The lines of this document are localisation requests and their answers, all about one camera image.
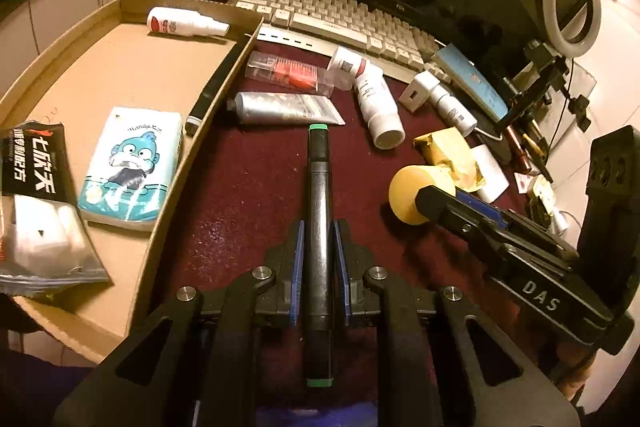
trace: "metal bolt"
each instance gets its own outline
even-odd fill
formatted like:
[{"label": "metal bolt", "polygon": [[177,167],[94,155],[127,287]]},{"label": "metal bolt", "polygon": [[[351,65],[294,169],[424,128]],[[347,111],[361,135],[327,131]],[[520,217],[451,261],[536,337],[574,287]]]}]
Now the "metal bolt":
[{"label": "metal bolt", "polygon": [[462,291],[460,291],[460,288],[456,288],[455,286],[447,286],[446,288],[444,288],[442,293],[444,293],[444,296],[447,299],[453,302],[462,299]]},{"label": "metal bolt", "polygon": [[367,273],[369,274],[369,277],[376,281],[382,281],[383,279],[386,279],[387,275],[389,275],[386,268],[383,268],[382,266],[372,266],[367,270]]},{"label": "metal bolt", "polygon": [[175,296],[178,298],[178,301],[188,302],[196,296],[196,288],[193,286],[183,286],[176,292]]},{"label": "metal bolt", "polygon": [[264,281],[271,277],[271,273],[271,268],[268,266],[256,266],[251,272],[251,275],[253,275],[254,279],[257,279],[258,281]]}]

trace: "cartoon character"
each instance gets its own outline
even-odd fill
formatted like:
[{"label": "cartoon character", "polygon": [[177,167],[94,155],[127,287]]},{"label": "cartoon character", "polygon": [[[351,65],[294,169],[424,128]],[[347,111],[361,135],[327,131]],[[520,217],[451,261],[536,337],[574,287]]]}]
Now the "cartoon character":
[{"label": "cartoon character", "polygon": [[109,165],[123,167],[103,185],[110,188],[124,188],[130,192],[140,190],[146,193],[143,186],[146,176],[156,168],[160,155],[156,152],[156,135],[148,131],[140,137],[127,138],[111,149]]}]

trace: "white mechanical keyboard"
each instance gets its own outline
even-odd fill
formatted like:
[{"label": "white mechanical keyboard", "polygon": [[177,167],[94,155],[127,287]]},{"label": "white mechanical keyboard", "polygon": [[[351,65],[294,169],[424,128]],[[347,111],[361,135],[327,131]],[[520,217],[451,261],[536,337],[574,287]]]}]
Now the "white mechanical keyboard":
[{"label": "white mechanical keyboard", "polygon": [[265,20],[258,40],[332,56],[354,48],[388,76],[409,83],[439,49],[428,33],[356,0],[238,0]]}]

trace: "cardboard tray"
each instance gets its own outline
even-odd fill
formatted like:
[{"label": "cardboard tray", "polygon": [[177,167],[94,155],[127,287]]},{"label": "cardboard tray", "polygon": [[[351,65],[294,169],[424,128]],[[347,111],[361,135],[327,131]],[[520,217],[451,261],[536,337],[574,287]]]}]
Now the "cardboard tray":
[{"label": "cardboard tray", "polygon": [[[194,9],[230,24],[226,38],[148,33],[154,6]],[[213,100],[193,139],[184,136],[177,173],[152,233],[89,224],[87,230],[113,285],[71,288],[51,305],[15,301],[57,340],[95,363],[146,316],[164,238],[185,179],[213,113],[254,45],[262,18],[248,10],[199,0],[115,0],[56,40],[0,100],[0,123],[24,120],[65,125],[78,194],[106,118],[114,106],[177,111],[186,119],[209,77],[239,35],[252,38]]]}]

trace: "black cable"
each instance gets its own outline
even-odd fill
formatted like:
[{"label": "black cable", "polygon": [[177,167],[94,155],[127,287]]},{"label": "black cable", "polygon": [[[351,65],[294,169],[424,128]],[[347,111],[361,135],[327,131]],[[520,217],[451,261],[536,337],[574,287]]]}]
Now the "black cable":
[{"label": "black cable", "polygon": [[[571,59],[571,74],[569,75],[569,84],[567,85],[567,88],[566,88],[566,92],[569,93],[569,95],[571,95],[571,81],[573,79],[574,79],[574,60]],[[566,109],[567,103],[569,103],[568,98],[564,99],[564,105],[562,106],[562,112],[560,113],[560,118],[558,119],[558,125],[556,125],[556,130],[554,132],[554,135],[551,139],[551,142],[549,142],[549,154],[546,157],[547,161],[549,159],[549,156],[551,156],[551,147],[553,147],[554,140],[556,139],[556,134],[558,134],[558,130],[560,129],[560,123],[562,121],[562,117],[564,116],[564,110]]]}]

